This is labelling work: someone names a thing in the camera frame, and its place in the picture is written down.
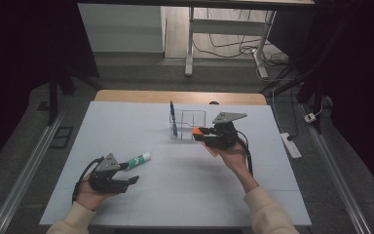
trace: person's arm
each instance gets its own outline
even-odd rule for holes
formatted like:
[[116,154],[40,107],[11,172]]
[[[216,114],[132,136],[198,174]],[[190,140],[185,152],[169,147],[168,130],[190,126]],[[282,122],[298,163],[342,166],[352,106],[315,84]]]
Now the person's arm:
[[236,143],[229,149],[212,148],[241,182],[250,209],[251,229],[257,234],[298,233],[281,204],[275,201],[248,171],[245,153]]
[[114,195],[116,194],[94,191],[88,183],[88,176],[84,177],[77,200],[72,204],[68,214],[65,218],[57,220],[48,229],[47,234],[87,234],[98,206],[103,200]]

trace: aluminum rail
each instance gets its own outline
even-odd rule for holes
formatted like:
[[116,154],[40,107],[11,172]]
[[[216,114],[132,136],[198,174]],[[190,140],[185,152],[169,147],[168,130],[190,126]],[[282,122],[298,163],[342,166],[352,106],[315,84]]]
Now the aluminum rail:
[[[299,104],[299,108],[303,115],[307,115],[308,112],[305,110],[303,105]],[[351,192],[348,184],[346,183],[338,165],[335,161],[329,147],[326,144],[323,136],[318,134],[317,130],[313,125],[309,125],[309,131],[315,144],[318,147],[318,151],[323,159],[323,163],[329,171],[330,177],[335,184],[336,189],[339,192],[342,202],[345,204],[348,214],[351,217],[352,223],[358,234],[371,234],[369,225],[367,224],[366,218],[363,215],[359,205],[357,204],[354,194]]]
[[31,180],[33,179],[48,147],[50,146],[51,140],[53,139],[57,127],[59,126],[63,116],[65,115],[66,109],[71,102],[72,97],[64,97],[59,106],[59,113],[51,126],[47,126],[42,133],[38,143],[35,145],[28,161],[23,167],[20,175],[12,187],[11,192],[6,198],[4,204],[0,209],[0,234],[6,232],[12,218],[17,211],[20,201],[23,198]]

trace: cable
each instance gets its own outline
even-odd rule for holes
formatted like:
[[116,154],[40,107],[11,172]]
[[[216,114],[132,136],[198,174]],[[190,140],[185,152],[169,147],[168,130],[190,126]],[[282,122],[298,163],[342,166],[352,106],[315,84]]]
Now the cable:
[[278,118],[278,114],[277,114],[276,107],[275,107],[275,89],[276,88],[274,88],[273,91],[272,91],[272,94],[273,94],[273,96],[272,96],[273,110],[275,111],[276,124],[280,128],[281,132],[284,133],[284,130],[281,127],[281,123],[279,123],[279,118]]
[[87,174],[87,170],[94,164],[94,163],[101,163],[102,160],[104,159],[104,157],[101,157],[101,158],[98,158],[98,159],[94,159],[92,162],[90,162],[87,167],[84,169],[83,173],[81,174],[80,176],[80,179],[78,179],[78,181],[75,183],[75,187],[74,187],[74,192],[72,193],[72,202],[75,202],[75,200],[77,200],[77,196],[78,196],[78,191],[80,189],[80,186],[81,186],[81,183],[82,182],[86,182],[86,181],[83,181],[83,178],[84,176]]
[[240,46],[239,51],[246,54],[246,55],[253,55],[253,50],[257,47],[252,46]]
[[[211,13],[210,8],[207,8],[207,11],[206,11],[206,12],[207,12],[207,18],[208,18],[208,19],[209,19],[210,17],[212,17],[212,13]],[[251,10],[248,11],[247,21],[250,20],[250,14],[251,14]],[[240,11],[240,15],[239,15],[238,20],[240,19],[241,15],[242,15],[242,10]],[[249,46],[246,46],[246,47],[244,48],[244,47],[242,46],[243,43],[249,43],[249,42],[260,41],[260,39],[244,41],[244,37],[245,37],[245,35],[244,35],[243,38],[242,38],[242,41],[241,41],[241,42],[230,43],[230,44],[224,44],[224,45],[215,45],[214,42],[212,41],[211,34],[208,34],[208,37],[209,37],[209,39],[210,39],[210,43],[211,43],[211,45],[212,45],[213,47],[216,47],[216,48],[227,47],[227,46],[233,46],[233,45],[238,45],[238,44],[240,44],[240,45],[239,45],[239,52],[240,52],[240,53],[243,53],[243,54],[245,54],[245,51],[247,51],[247,50],[251,50],[251,49],[254,48],[254,47],[249,47]]]
[[323,102],[322,102],[321,105],[320,105],[320,111],[319,111],[317,114],[315,114],[315,116],[319,115],[319,114],[321,113],[322,110],[323,110]]
[[288,60],[282,60],[282,59],[274,60],[274,59],[272,59],[273,56],[280,55],[280,54],[284,54],[284,53],[283,52],[274,53],[274,54],[270,55],[269,59],[266,58],[266,55],[264,53],[262,53],[262,56],[263,56],[263,60],[271,66],[288,65],[289,64]]
[[247,167],[248,167],[248,171],[250,172],[250,174],[253,176],[253,163],[251,161],[251,153],[250,153],[250,150],[248,149],[248,140],[247,140],[247,137],[245,137],[245,135],[240,132],[240,131],[237,131],[239,134],[241,134],[244,138],[245,138],[245,142],[244,143],[238,136],[238,143],[242,146],[244,152],[245,152],[245,155],[246,155],[246,159],[247,159]]
[[243,11],[243,10],[240,10],[238,20],[242,17],[242,11]]
[[225,59],[239,57],[239,56],[241,56],[241,55],[243,54],[243,53],[239,53],[239,54],[234,55],[234,56],[221,56],[221,55],[218,55],[218,54],[213,53],[213,52],[200,50],[200,49],[196,46],[196,43],[194,42],[194,40],[193,40],[193,45],[194,45],[194,47],[195,47],[199,52],[207,53],[207,54],[211,54],[211,55],[214,55],[214,56],[217,56],[217,57],[221,57],[221,58],[225,58]]

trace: black cable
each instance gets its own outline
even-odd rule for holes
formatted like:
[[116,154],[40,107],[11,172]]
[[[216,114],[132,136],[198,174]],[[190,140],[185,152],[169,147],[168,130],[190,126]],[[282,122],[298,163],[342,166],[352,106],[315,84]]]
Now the black cable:
[[[247,21],[250,20],[250,14],[251,14],[251,10],[248,11]],[[245,35],[243,35],[242,42],[239,45],[239,52],[243,53],[245,55],[250,55],[250,54],[252,54],[251,50],[253,49],[253,47],[243,46],[244,37],[245,37]]]
[[[273,45],[273,44],[269,44],[269,43],[264,44],[264,46],[272,46],[272,45]],[[248,46],[248,49],[255,49],[255,50],[257,50],[258,47],[257,47],[257,46],[254,46],[254,47],[250,47],[250,46]],[[275,61],[273,61],[272,59],[267,59],[267,58],[266,58],[266,55],[264,54],[263,51],[262,51],[261,54],[262,54],[262,56],[263,56],[262,60],[263,60],[264,62],[266,62],[266,64],[268,64],[268,65],[270,65],[270,66],[289,65],[289,62],[288,62],[288,61],[275,62]]]
[[211,40],[211,34],[208,34],[210,36],[210,42],[213,47],[219,48],[219,47],[228,47],[228,46],[234,46],[234,45],[239,45],[241,43],[249,43],[249,42],[256,42],[260,41],[260,39],[254,39],[254,40],[249,40],[249,41],[243,41],[243,42],[235,42],[235,43],[230,43],[230,44],[224,44],[224,45],[214,45],[214,43]]
[[284,54],[284,53],[283,53],[283,52],[274,53],[274,54],[270,55],[270,58],[269,58],[269,59],[267,59],[267,58],[266,58],[266,55],[265,55],[264,53],[262,53],[263,58],[264,58],[264,61],[265,61],[268,65],[270,65],[270,66],[288,65],[288,64],[289,64],[288,61],[283,61],[283,60],[281,60],[281,61],[274,61],[274,60],[272,59],[273,56],[275,56],[275,55],[279,55],[279,54]]
[[255,47],[252,47],[252,46],[240,46],[239,47],[239,51],[245,55],[252,55],[253,54],[253,49]]
[[[211,15],[211,12],[210,12],[210,8],[207,8],[207,19],[209,19],[209,15]],[[237,42],[237,43],[233,43],[233,44],[226,44],[226,45],[214,45],[213,41],[212,41],[212,38],[211,38],[211,33],[208,34],[208,37],[210,38],[210,43],[213,47],[216,47],[216,48],[219,48],[219,47],[226,47],[226,46],[232,46],[232,45],[237,45],[237,44],[241,44],[243,43],[243,40],[244,40],[244,36],[243,36],[243,39],[242,39],[242,42]]]
[[240,131],[238,131],[239,134],[241,134],[244,138],[245,138],[245,143],[242,141],[241,138],[238,137],[238,143],[242,146],[244,152],[245,152],[245,155],[246,155],[246,159],[247,159],[247,167],[248,167],[248,171],[250,172],[251,176],[253,176],[253,163],[251,161],[251,154],[250,154],[250,150],[248,149],[248,140],[247,140],[247,137]]
[[81,183],[82,182],[86,182],[86,181],[83,181],[83,178],[84,176],[87,174],[87,170],[94,164],[94,163],[101,163],[102,160],[104,159],[104,157],[101,157],[101,158],[98,158],[98,159],[94,159],[92,162],[90,162],[87,167],[84,169],[83,173],[81,174],[80,176],[80,179],[78,179],[78,181],[75,183],[75,188],[74,188],[74,192],[72,193],[72,202],[75,202],[75,200],[77,200],[77,196],[78,196],[78,191],[80,190],[80,186],[81,186]]
[[288,73],[290,73],[290,71],[293,70],[293,67],[292,66],[287,66],[285,67],[280,73],[279,75],[272,81],[272,83],[270,83],[268,86],[266,86],[265,88],[263,88],[262,90],[259,91],[258,94],[263,94],[263,92],[265,92],[267,89],[269,89],[270,87],[274,86],[275,84],[277,84],[282,78],[284,78]]
[[193,45],[194,45],[194,47],[195,47],[199,52],[202,52],[202,53],[208,53],[208,54],[211,54],[211,55],[214,55],[214,56],[217,56],[217,57],[221,57],[221,58],[225,58],[225,59],[239,57],[239,56],[241,56],[241,55],[243,54],[243,53],[240,53],[240,54],[238,54],[238,55],[234,55],[234,56],[221,56],[221,55],[218,55],[218,54],[213,53],[213,52],[202,51],[202,50],[200,50],[200,49],[196,46],[196,43],[194,42],[194,40],[193,40]]

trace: white table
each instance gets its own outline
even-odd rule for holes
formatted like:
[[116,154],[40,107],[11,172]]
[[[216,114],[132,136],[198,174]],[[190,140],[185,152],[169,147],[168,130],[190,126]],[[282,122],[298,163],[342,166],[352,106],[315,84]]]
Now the white table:
[[[206,125],[220,112],[247,113],[235,126],[249,140],[254,176],[283,204],[295,225],[310,225],[299,187],[267,105],[174,104],[204,110]],[[109,227],[248,227],[243,188],[196,141],[171,139],[169,104],[93,101],[40,224],[51,225],[71,207],[71,194],[83,169],[113,153],[125,162],[150,151],[152,159],[117,179],[140,176],[125,194],[106,200],[92,224]]]

